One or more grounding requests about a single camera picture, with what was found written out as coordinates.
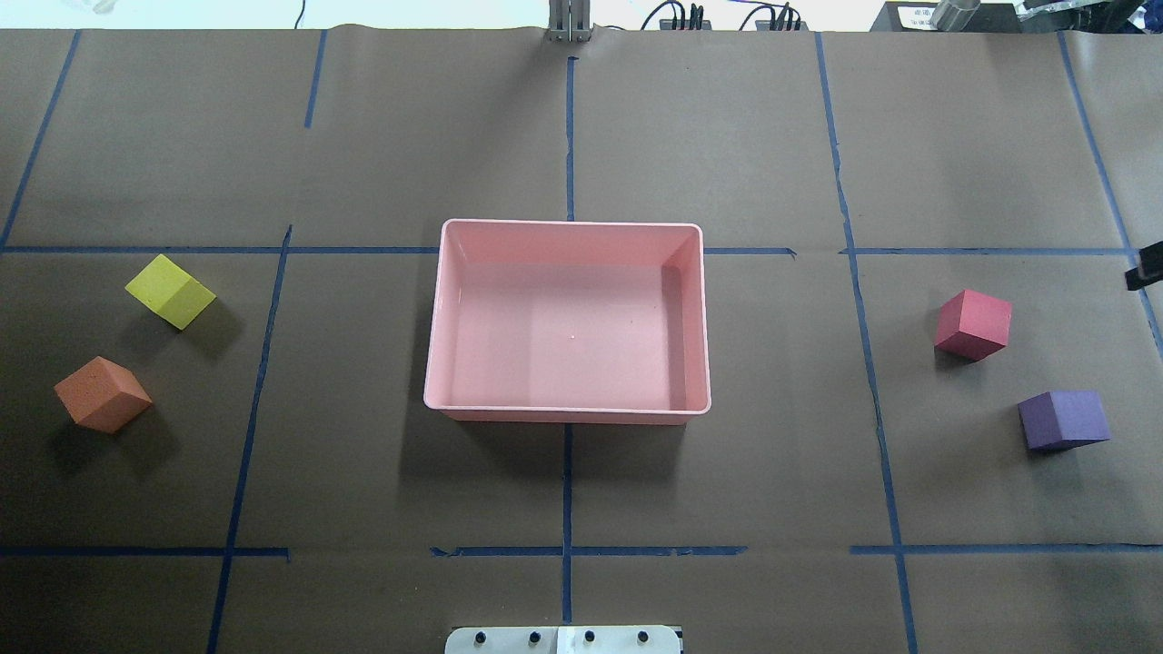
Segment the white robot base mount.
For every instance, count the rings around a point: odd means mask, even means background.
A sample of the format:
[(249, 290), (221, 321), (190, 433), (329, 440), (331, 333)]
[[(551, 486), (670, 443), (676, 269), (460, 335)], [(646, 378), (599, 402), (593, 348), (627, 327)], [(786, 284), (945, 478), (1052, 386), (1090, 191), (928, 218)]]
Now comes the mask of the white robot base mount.
[(682, 630), (668, 625), (507, 626), (458, 628), (445, 653), (684, 653)]

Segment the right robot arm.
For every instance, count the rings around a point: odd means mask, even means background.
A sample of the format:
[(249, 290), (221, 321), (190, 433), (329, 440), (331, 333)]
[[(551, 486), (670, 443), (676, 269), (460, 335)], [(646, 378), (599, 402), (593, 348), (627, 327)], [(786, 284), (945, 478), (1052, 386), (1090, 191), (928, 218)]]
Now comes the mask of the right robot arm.
[(1163, 241), (1139, 249), (1135, 265), (1123, 273), (1126, 289), (1139, 292), (1162, 280)]

